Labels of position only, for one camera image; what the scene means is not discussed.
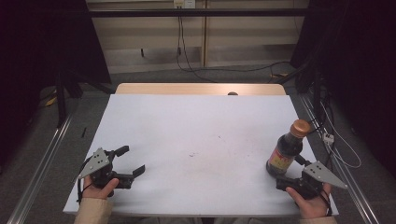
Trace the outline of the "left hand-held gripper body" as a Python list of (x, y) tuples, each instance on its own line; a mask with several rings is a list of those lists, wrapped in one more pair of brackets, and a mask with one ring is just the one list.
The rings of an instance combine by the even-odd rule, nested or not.
[(83, 162), (78, 174), (78, 197), (82, 196), (83, 191), (81, 180), (87, 175), (91, 178), (92, 184), (99, 189), (102, 189), (113, 178), (119, 180), (117, 189), (129, 189), (132, 186), (133, 174), (118, 174), (113, 170), (113, 160), (117, 157), (114, 151), (99, 147)]

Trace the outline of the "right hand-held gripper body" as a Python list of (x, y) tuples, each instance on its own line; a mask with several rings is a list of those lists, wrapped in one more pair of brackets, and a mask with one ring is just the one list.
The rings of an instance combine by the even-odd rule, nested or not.
[(291, 187), (304, 199), (311, 200), (320, 195), (323, 190), (323, 183), (328, 183), (340, 189), (347, 189), (347, 184), (320, 161), (305, 166), (301, 177), (284, 177), (282, 181), (276, 181), (276, 188), (285, 191), (287, 187)]

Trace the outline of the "dark sauce bottle gold cap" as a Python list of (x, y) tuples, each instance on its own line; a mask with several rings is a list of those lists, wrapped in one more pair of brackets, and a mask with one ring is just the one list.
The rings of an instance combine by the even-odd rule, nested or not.
[(290, 125), (290, 130), (279, 137), (271, 156), (266, 162), (266, 170), (271, 176), (284, 175), (303, 149), (303, 139), (310, 132), (310, 124), (304, 119), (297, 119)]

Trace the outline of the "person's left hand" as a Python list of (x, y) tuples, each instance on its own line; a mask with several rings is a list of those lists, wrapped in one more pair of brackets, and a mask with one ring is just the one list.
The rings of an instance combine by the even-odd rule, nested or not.
[(99, 189), (92, 184), (91, 178), (87, 175), (84, 177), (83, 181), (82, 197), (106, 200), (108, 195), (118, 184), (119, 180), (117, 178), (113, 178), (102, 189)]

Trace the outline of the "person's right hand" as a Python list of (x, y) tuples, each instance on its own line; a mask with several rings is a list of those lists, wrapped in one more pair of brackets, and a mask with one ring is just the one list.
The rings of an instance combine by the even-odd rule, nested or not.
[(301, 218), (326, 217), (328, 212), (329, 196), (331, 194), (331, 185), (325, 183), (320, 196), (311, 200), (304, 199), (295, 189), (286, 188), (286, 192), (297, 203)]

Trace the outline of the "white table mat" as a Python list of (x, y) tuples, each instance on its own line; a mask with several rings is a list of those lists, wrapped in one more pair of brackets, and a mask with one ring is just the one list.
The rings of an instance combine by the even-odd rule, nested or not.
[(115, 94), (90, 146), (129, 152), (118, 173), (144, 166), (113, 211), (131, 217), (288, 217), (293, 199), (265, 170), (298, 116), (289, 96)]

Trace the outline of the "black metal stand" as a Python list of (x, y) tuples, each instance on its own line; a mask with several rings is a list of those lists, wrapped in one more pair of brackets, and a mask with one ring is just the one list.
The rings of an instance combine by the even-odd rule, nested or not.
[(80, 83), (87, 83), (88, 85), (106, 94), (113, 94), (116, 92), (114, 89), (106, 87), (98, 81), (94, 81), (92, 78), (83, 76), (78, 72), (60, 70), (55, 78), (56, 99), (58, 103), (58, 128), (63, 126), (67, 118), (64, 92), (67, 91), (72, 98), (80, 98), (83, 94)]

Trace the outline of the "black curtain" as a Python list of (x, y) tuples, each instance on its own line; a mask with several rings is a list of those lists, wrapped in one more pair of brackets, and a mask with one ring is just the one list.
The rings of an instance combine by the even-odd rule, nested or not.
[(40, 92), (109, 72), (87, 0), (0, 0), (0, 167), (36, 111)]
[(321, 73), (336, 102), (375, 158), (396, 178), (396, 0), (308, 0), (331, 15), (304, 18), (291, 64), (303, 64), (332, 18)]

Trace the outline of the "black horizontal bar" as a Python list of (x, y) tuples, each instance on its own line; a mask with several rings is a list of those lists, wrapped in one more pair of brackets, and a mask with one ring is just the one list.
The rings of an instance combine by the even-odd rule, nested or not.
[(269, 9), (224, 9), (224, 8), (188, 8), (188, 9), (107, 9), (91, 10), (91, 17), (294, 17), (310, 14), (307, 8), (269, 8)]

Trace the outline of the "aluminium floor rail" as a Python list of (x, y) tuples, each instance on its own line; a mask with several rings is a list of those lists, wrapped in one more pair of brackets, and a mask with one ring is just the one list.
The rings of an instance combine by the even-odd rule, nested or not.
[(365, 224), (379, 224), (375, 212), (372, 206), (367, 201), (367, 198), (361, 191), (352, 173), (349, 171), (349, 167), (341, 161), (341, 156), (337, 148), (332, 148), (329, 143), (324, 144), (326, 151), (331, 154), (332, 168), (337, 171), (340, 178), (346, 182), (347, 191), (351, 196), (353, 203), (356, 205), (359, 213)]
[(7, 224), (24, 224), (27, 215), (35, 201), (35, 198), (43, 184), (45, 177), (50, 169), (54, 157), (61, 146), (64, 136), (70, 126), (73, 116), (68, 115), (62, 125), (55, 130), (47, 149), (38, 164), (35, 172), (26, 187), (25, 191), (18, 200)]

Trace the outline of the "white wall socket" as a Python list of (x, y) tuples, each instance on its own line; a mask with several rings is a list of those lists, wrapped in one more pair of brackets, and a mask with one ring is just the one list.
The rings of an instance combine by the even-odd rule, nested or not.
[(174, 8), (195, 8), (195, 0), (173, 0)]

